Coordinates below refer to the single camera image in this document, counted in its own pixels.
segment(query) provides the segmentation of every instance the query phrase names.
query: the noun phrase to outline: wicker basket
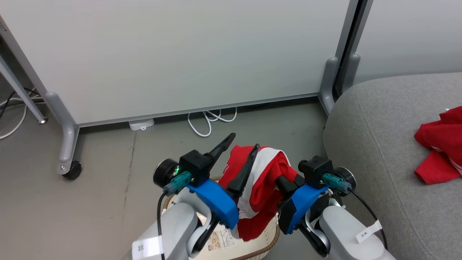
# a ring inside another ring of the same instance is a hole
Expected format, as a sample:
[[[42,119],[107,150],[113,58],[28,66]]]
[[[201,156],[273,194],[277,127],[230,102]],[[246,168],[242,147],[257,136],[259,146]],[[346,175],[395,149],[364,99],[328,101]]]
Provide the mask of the wicker basket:
[[[170,196],[164,203],[164,210],[173,206],[175,195]],[[241,239],[235,239],[231,236],[229,229],[222,225],[215,228],[212,235],[207,241],[206,246],[201,253],[195,258],[196,260],[260,260],[265,257],[269,250],[275,245],[279,238],[279,227],[276,217],[274,217],[265,228],[263,233],[248,242]]]

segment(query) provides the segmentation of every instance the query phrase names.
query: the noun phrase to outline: white label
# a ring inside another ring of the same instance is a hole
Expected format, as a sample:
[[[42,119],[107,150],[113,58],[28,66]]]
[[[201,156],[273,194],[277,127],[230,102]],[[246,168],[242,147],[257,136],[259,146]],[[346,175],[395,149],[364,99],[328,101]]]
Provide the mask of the white label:
[[[231,230],[226,228],[215,230],[207,240],[209,251],[232,247],[235,244],[236,242],[231,235]]]
[[[162,247],[162,236],[138,240],[132,244],[133,260],[144,259],[146,257],[162,254],[163,252],[164,248]]]
[[[372,226],[367,227],[361,233],[357,234],[356,239],[359,243],[361,243],[362,241],[366,240],[369,236],[381,229],[382,226],[380,225],[380,222],[377,220]]]

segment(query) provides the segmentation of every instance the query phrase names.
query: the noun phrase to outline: gray fabric upholstery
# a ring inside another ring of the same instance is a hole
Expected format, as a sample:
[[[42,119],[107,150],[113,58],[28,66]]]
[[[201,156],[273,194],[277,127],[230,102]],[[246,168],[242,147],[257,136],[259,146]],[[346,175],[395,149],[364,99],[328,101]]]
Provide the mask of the gray fabric upholstery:
[[[462,259],[462,179],[425,185],[413,173],[429,154],[414,140],[417,129],[460,105],[462,73],[411,75],[358,84],[329,115],[326,152],[355,175],[398,260]],[[374,222],[354,196],[345,204]]]

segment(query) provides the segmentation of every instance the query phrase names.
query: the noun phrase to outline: whiteboard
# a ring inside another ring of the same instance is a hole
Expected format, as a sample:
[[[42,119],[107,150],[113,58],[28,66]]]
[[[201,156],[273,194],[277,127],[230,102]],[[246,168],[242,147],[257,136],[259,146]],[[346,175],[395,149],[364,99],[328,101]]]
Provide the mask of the whiteboard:
[[[462,71],[462,1],[374,0],[356,53],[354,84]]]
[[[319,91],[348,0],[2,0],[77,124]]]

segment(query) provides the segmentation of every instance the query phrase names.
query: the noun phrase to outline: white cable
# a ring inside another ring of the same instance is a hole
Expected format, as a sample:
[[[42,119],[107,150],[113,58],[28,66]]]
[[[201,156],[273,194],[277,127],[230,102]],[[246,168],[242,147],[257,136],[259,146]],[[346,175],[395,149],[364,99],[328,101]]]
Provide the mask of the white cable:
[[[41,99],[40,97],[38,97],[38,95],[35,95],[33,97],[31,97],[31,99]],[[19,101],[23,101],[22,99],[20,98],[10,98],[10,101],[11,100],[19,100]],[[16,125],[16,127],[9,133],[7,133],[6,135],[4,136],[0,136],[0,140],[1,139],[4,139],[4,138],[7,138],[8,136],[12,135],[21,125],[22,123],[24,122],[24,119],[26,118],[26,113],[27,113],[27,106],[24,105],[24,114],[23,114],[23,118],[21,118],[21,120],[19,121],[19,124]]]
[[[209,114],[211,114],[212,116],[214,116],[215,119],[210,119],[210,118],[208,117],[207,113],[209,113]],[[234,117],[233,117],[231,120],[227,120],[227,119],[224,119],[224,118],[221,117],[221,109],[219,110],[219,114],[218,114],[218,115],[215,115],[214,113],[212,113],[212,112],[210,112],[210,111],[203,111],[202,114],[204,114],[205,119],[207,120],[207,124],[208,124],[208,133],[207,133],[207,134],[205,134],[205,135],[204,135],[204,134],[201,134],[201,133],[199,133],[199,132],[196,130],[196,128],[194,128],[193,124],[191,123],[191,120],[189,119],[189,116],[191,115],[191,113],[188,114],[188,123],[189,123],[189,126],[193,129],[193,131],[194,131],[197,135],[199,135],[199,136],[201,136],[201,137],[207,137],[207,136],[211,135],[211,133],[212,133],[212,125],[210,124],[210,122],[215,122],[215,121],[217,121],[217,120],[220,120],[220,121],[229,123],[229,122],[234,121],[234,120],[236,119],[236,116],[237,116],[237,107],[236,107],[235,110],[234,110]]]

